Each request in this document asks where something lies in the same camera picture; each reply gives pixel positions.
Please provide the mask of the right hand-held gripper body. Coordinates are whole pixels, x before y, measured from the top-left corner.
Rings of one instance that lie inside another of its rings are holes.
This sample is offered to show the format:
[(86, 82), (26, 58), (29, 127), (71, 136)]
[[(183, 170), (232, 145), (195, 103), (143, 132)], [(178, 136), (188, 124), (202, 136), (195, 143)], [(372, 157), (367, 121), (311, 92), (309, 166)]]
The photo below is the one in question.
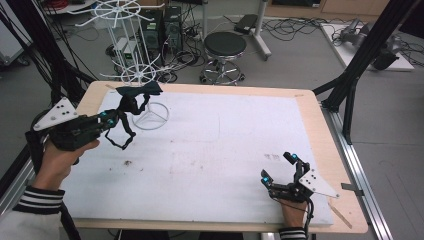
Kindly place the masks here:
[(338, 198), (336, 190), (308, 163), (296, 161), (293, 182), (286, 185), (277, 184), (269, 178), (269, 196), (273, 199), (283, 199), (302, 203), (313, 194)]

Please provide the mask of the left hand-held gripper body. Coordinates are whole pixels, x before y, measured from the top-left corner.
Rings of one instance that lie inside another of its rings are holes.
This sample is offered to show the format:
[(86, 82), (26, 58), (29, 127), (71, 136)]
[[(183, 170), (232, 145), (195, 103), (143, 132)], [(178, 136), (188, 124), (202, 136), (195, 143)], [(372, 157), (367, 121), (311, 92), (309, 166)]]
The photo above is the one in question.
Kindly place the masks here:
[(74, 151), (100, 137), (111, 128), (100, 115), (79, 115), (69, 101), (63, 97), (38, 120), (33, 130), (47, 133), (60, 150)]

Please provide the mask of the black bow tie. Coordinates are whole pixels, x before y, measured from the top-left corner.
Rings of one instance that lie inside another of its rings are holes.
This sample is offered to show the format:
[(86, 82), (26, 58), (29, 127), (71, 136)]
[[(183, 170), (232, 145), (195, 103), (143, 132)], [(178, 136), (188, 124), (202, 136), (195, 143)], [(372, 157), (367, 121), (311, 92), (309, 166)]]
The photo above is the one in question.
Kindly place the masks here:
[[(104, 130), (106, 130), (105, 138), (113, 146), (116, 146), (122, 150), (125, 150), (136, 136), (136, 133), (133, 132), (129, 126), (128, 117), (126, 115), (127, 112), (132, 114), (141, 112), (141, 110), (138, 108), (137, 100), (134, 97), (130, 97), (129, 95), (124, 95), (121, 98), (117, 109), (105, 110), (100, 113), (101, 120), (104, 123)], [(119, 121), (122, 122), (125, 132), (129, 135), (129, 138), (123, 145), (117, 144), (109, 137), (110, 130), (114, 128)]]

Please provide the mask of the navy bow tie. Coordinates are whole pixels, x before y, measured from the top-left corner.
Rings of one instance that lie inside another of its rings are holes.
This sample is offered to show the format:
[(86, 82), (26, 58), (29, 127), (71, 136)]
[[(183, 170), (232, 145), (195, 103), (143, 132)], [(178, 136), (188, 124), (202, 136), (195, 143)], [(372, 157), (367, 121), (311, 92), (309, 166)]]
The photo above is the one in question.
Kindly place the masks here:
[[(145, 110), (151, 95), (158, 96), (162, 89), (157, 82), (148, 82), (141, 87), (118, 87), (117, 92), (122, 96), (118, 109), (123, 112), (130, 112), (133, 115), (139, 115)], [(138, 106), (136, 97), (142, 94), (144, 102)]]

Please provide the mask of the person's right hand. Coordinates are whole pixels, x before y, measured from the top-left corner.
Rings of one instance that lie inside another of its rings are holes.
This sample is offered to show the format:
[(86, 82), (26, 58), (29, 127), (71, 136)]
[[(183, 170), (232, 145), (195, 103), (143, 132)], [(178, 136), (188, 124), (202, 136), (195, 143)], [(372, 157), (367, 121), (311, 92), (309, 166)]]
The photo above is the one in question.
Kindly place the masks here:
[(303, 218), (306, 212), (307, 203), (292, 202), (289, 200), (280, 200), (285, 227), (302, 227)]

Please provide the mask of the person's left hand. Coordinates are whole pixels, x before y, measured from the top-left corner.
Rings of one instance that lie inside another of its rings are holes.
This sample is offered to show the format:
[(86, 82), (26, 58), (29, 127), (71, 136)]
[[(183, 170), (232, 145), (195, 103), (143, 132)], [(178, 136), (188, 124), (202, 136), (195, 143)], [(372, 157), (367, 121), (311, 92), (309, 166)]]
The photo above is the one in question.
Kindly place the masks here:
[(99, 144), (99, 140), (94, 140), (75, 151), (62, 151), (48, 140), (45, 143), (41, 168), (32, 186), (37, 189), (57, 191), (62, 181), (70, 174), (76, 160), (87, 150), (94, 149)]

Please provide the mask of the thin wooden stick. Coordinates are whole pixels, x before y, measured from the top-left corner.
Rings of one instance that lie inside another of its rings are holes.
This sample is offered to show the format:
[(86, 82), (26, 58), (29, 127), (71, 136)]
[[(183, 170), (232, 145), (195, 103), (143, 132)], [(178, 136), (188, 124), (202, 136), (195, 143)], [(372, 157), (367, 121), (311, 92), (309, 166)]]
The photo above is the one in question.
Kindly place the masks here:
[(334, 214), (349, 228), (352, 229), (352, 224), (348, 221), (348, 219), (331, 203), (328, 203), (330, 209), (334, 212)]

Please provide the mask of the white foam mat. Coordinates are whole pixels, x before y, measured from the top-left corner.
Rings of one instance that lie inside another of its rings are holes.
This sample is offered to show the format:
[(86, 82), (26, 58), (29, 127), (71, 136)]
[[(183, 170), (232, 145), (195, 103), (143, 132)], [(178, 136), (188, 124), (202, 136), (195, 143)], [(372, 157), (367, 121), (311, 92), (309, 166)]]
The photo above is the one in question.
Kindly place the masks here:
[(62, 186), (75, 219), (278, 224), (282, 213), (261, 182), (292, 182), (283, 156), (315, 161), (293, 97), (164, 92), (170, 111), (139, 130), (127, 149), (121, 127), (86, 152)]

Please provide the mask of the small white device box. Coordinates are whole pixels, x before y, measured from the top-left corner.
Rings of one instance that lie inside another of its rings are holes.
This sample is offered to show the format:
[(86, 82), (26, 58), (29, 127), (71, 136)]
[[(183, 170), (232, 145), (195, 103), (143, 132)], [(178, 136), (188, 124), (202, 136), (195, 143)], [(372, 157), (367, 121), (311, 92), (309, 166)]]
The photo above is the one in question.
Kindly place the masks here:
[(136, 42), (127, 38), (120, 38), (114, 47), (115, 57), (121, 64), (131, 66), (136, 56)]

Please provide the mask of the black computer tower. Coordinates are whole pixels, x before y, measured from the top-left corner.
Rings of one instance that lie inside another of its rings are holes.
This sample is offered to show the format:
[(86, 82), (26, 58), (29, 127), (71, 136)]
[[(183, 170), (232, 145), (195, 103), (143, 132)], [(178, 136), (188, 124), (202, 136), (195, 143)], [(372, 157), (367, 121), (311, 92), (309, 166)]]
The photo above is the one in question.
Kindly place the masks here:
[(141, 15), (148, 18), (148, 21), (141, 20), (140, 36), (144, 59), (155, 60), (155, 64), (162, 66), (163, 57), (161, 54), (164, 43), (164, 23), (163, 11), (159, 9), (142, 9)]
[(182, 51), (182, 21), (180, 6), (168, 6), (165, 9), (164, 25), (168, 47), (174, 52)]

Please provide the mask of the white floor board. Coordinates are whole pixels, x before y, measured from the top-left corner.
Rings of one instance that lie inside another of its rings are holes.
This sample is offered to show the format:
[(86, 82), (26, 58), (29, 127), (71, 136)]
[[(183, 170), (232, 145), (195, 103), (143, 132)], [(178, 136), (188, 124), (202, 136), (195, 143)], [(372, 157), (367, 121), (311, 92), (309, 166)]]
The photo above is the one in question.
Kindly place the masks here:
[[(365, 37), (365, 34), (360, 34), (362, 27), (363, 25), (360, 24), (347, 31), (347, 24), (325, 23), (321, 25), (322, 31), (325, 33), (327, 40), (332, 44), (333, 50), (344, 67), (351, 62), (359, 49), (357, 42), (361, 42), (362, 38)], [(412, 71), (413, 69), (414, 67), (398, 50), (396, 50), (395, 60), (385, 67), (387, 71)]]

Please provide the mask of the black round stool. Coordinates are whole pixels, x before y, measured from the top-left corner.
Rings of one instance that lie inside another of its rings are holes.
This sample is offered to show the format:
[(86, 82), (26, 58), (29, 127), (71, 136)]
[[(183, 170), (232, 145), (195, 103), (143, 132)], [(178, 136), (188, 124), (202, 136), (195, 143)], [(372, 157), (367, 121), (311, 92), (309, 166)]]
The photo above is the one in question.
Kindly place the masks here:
[(234, 63), (247, 47), (246, 41), (232, 32), (210, 33), (204, 39), (204, 51), (210, 58), (203, 67), (199, 80), (213, 85), (234, 84), (245, 79), (245, 74)]

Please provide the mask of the black power adapter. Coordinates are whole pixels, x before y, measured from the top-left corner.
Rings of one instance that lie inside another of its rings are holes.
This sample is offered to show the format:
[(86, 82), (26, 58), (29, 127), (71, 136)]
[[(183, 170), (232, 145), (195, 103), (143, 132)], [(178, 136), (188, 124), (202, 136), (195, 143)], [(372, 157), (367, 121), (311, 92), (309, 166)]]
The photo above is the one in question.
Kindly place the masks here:
[(256, 27), (257, 19), (256, 14), (246, 14), (236, 23), (234, 30), (238, 33), (249, 34)]

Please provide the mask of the aluminium rail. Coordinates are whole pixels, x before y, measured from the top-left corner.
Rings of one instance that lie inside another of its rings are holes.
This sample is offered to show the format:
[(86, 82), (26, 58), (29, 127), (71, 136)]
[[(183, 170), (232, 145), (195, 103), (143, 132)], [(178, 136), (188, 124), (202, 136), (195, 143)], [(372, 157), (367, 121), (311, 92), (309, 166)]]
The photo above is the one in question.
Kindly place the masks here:
[(324, 108), (322, 112), (333, 134), (333, 139), (341, 151), (342, 161), (347, 168), (348, 176), (353, 181), (354, 192), (365, 213), (367, 224), (377, 240), (394, 240), (356, 150), (342, 134), (343, 121), (340, 114)]

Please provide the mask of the black frame post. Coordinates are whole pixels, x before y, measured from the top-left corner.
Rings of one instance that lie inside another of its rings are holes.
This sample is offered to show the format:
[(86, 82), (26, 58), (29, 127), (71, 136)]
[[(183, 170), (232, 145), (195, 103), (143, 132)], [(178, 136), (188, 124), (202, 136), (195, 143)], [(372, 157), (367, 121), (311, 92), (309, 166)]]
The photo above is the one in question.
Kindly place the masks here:
[(79, 103), (86, 89), (95, 78), (73, 66), (56, 43), (52, 31), (43, 19), (33, 0), (6, 0), (23, 29), (33, 42), (31, 49), (17, 33), (18, 27), (0, 10), (0, 20), (15, 37), (51, 90), (51, 103), (67, 97), (72, 103)]
[(341, 103), (345, 102), (342, 136), (349, 145), (352, 144), (351, 126), (358, 81), (417, 1), (390, 0), (345, 70), (334, 80), (313, 90), (315, 95), (331, 90), (330, 95), (322, 101), (322, 106), (330, 112), (338, 112)]

